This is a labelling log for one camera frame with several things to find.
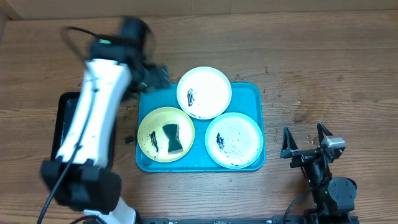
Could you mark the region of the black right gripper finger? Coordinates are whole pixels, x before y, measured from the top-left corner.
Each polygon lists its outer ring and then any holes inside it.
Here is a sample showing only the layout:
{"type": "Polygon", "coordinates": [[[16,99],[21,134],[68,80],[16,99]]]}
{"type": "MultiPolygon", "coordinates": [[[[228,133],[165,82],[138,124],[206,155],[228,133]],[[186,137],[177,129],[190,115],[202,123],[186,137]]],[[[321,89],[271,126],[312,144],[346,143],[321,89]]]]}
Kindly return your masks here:
{"type": "Polygon", "coordinates": [[[289,128],[285,127],[282,138],[281,152],[292,152],[292,151],[298,151],[298,147],[293,139],[291,132],[289,131],[289,128]]]}
{"type": "Polygon", "coordinates": [[[317,131],[318,131],[318,140],[320,146],[326,136],[332,136],[333,134],[323,125],[323,123],[319,122],[317,124],[317,131]]]}

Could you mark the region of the green scouring sponge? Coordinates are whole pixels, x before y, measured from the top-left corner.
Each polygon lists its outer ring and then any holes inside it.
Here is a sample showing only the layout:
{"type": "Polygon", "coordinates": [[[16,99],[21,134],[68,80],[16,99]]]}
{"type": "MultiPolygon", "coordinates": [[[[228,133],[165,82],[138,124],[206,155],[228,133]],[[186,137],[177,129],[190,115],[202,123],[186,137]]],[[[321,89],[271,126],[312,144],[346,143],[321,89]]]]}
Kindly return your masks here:
{"type": "Polygon", "coordinates": [[[164,134],[169,139],[168,154],[177,154],[183,151],[183,146],[179,139],[179,126],[177,124],[166,124],[162,127],[164,134]]]}

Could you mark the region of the yellow-rimmed plate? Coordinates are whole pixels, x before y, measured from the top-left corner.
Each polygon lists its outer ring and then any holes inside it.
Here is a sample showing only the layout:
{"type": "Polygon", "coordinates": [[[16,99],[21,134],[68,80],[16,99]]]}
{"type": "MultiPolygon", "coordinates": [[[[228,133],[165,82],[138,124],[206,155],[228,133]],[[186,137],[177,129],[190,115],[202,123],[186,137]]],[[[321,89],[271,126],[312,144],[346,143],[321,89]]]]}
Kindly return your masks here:
{"type": "Polygon", "coordinates": [[[173,107],[157,108],[147,114],[141,121],[137,141],[142,152],[157,162],[173,162],[185,156],[193,146],[195,127],[191,118],[182,110],[173,107]],[[168,154],[169,139],[162,129],[166,124],[179,126],[179,139],[183,151],[168,154]]]}

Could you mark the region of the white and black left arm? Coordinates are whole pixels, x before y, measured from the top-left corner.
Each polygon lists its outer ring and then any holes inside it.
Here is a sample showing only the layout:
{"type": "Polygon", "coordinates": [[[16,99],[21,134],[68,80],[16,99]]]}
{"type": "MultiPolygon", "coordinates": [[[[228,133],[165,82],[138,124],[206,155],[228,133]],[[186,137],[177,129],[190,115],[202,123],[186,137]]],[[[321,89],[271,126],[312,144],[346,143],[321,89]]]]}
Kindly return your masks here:
{"type": "Polygon", "coordinates": [[[150,93],[170,86],[165,65],[149,62],[150,27],[123,19],[117,35],[93,34],[84,56],[68,35],[62,40],[84,65],[83,84],[71,125],[41,177],[49,200],[81,212],[87,223],[136,223],[137,212],[121,198],[121,178],[111,170],[116,115],[126,93],[150,93]]]}

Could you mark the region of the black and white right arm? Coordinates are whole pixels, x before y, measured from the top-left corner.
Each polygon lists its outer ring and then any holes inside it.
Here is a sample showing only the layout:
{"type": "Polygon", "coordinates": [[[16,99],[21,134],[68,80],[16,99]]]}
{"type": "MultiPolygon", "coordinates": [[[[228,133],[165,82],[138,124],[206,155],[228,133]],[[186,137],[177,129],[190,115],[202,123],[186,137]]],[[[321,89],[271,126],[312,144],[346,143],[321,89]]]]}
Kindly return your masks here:
{"type": "Polygon", "coordinates": [[[356,182],[347,177],[333,177],[328,166],[340,158],[346,142],[322,123],[317,124],[317,132],[320,144],[315,149],[301,151],[290,130],[284,128],[280,157],[290,159],[291,168],[300,168],[309,189],[290,203],[283,216],[274,218],[274,223],[359,223],[358,217],[350,215],[358,189],[356,182]],[[292,207],[308,194],[312,195],[314,207],[301,216],[290,216],[292,207]]]}

